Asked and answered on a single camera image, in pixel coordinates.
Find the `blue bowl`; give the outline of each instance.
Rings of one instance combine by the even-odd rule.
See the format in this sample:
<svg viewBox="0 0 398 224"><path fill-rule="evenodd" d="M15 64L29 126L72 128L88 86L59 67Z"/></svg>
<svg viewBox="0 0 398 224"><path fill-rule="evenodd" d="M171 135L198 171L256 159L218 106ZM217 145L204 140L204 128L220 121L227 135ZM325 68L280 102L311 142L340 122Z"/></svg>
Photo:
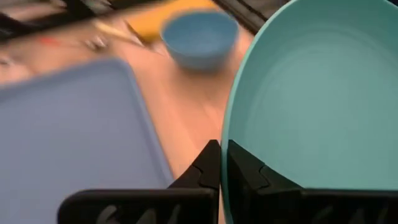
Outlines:
<svg viewBox="0 0 398 224"><path fill-rule="evenodd" d="M161 33L169 54L181 67L201 71L219 68L237 35L237 23L217 11L182 14L169 21Z"/></svg>

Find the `teal bowl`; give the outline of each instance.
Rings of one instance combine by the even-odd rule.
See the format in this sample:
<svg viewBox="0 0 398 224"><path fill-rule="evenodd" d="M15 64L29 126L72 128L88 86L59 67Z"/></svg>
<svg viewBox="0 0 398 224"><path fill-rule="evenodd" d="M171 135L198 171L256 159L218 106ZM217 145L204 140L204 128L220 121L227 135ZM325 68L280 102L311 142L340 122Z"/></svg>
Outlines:
<svg viewBox="0 0 398 224"><path fill-rule="evenodd" d="M305 188L398 190L398 8L293 0L261 28L235 77L222 133Z"/></svg>
<svg viewBox="0 0 398 224"><path fill-rule="evenodd" d="M192 11L173 18L161 33L171 57L183 68L216 70L238 36L238 24L217 11Z"/></svg>

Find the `wooden table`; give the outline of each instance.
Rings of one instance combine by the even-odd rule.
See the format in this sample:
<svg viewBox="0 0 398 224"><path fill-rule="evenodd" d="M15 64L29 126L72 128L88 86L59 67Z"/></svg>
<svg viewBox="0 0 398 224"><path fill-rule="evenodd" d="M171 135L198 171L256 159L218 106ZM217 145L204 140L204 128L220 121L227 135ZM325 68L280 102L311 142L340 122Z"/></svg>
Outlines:
<svg viewBox="0 0 398 224"><path fill-rule="evenodd" d="M123 29L118 17L113 23ZM76 39L92 36L95 32L93 26L86 23L53 30L48 35ZM118 40L112 41L105 54L95 54L86 49L43 46L32 38L21 39L3 47L2 52L18 55L29 49L30 53L18 55L21 64L1 68L0 82L18 82L107 55L123 58L134 70L170 168L178 177L210 139L220 139L229 90L252 38L251 34L240 30L228 63L218 73L183 71L167 55Z"/></svg>

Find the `bowl rim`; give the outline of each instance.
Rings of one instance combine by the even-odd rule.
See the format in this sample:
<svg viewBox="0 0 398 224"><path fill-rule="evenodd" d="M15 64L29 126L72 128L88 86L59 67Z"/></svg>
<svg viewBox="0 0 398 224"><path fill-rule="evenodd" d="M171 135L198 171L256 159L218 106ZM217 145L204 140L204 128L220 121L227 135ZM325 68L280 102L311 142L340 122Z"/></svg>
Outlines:
<svg viewBox="0 0 398 224"><path fill-rule="evenodd" d="M218 54L222 55L222 54L224 54L224 53L223 53L224 51L227 51L227 50L229 50L229 49L232 49L233 44L236 42L236 39L238 38L239 24L238 24L238 22L237 22L235 19L233 19L233 17L231 17L228 13L226 13L226 12L224 12L224 11L221 11L221 10L217 10L217 9L192 9L192 10L189 10L189 11L178 12L178 13L176 13L176 14L173 14L171 17L169 17L169 18L162 24L162 27L161 27L161 29L160 29L160 38L162 39L162 42L166 45L167 49L172 49L174 52L176 52L176 53L178 53L178 54L182 54L182 55L187 56L187 57L205 58L205 57L207 57L207 55L210 55L210 54L206 54L206 55L200 54L200 55L198 55L198 54L187 54L187 53L183 53L183 52L180 52L180 51L178 51L178 50L175 50L173 47L171 47L171 46L167 43L167 41L165 41L164 33L165 33L166 29L168 28L168 26L171 25L171 23L175 22L177 19L180 19L180 18L182 18L182 17L191 16L191 15L194 15L194 14L217 14L217 15L223 16L223 17L229 19L231 22L233 22L234 28L235 28L235 31L234 31L234 34L233 34L233 35L234 35L233 42L232 42L232 44L229 45L228 47L223 48L223 51L221 51L221 53L217 53L217 55L218 55Z"/></svg>

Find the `yellow sponge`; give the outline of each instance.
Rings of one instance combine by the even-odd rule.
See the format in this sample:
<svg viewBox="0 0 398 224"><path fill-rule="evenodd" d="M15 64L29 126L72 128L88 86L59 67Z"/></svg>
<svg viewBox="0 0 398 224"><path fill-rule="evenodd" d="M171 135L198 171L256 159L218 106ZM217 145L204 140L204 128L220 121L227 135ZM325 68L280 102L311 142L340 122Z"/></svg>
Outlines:
<svg viewBox="0 0 398 224"><path fill-rule="evenodd" d="M218 6L211 0L172 0L127 18L127 23L140 38L150 42L159 38L164 22L174 14L195 9L218 9Z"/></svg>

